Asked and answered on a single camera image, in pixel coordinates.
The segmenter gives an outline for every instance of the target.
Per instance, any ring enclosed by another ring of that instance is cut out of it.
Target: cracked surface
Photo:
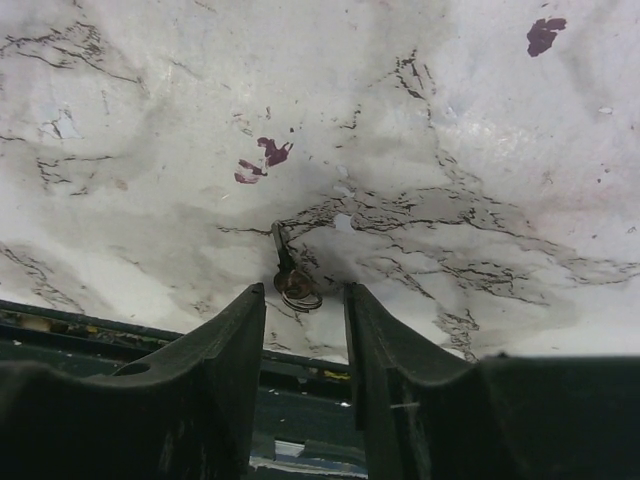
[[[0,295],[184,332],[263,281],[267,348],[345,361],[357,281],[470,361],[638,353],[634,5],[7,0]]]

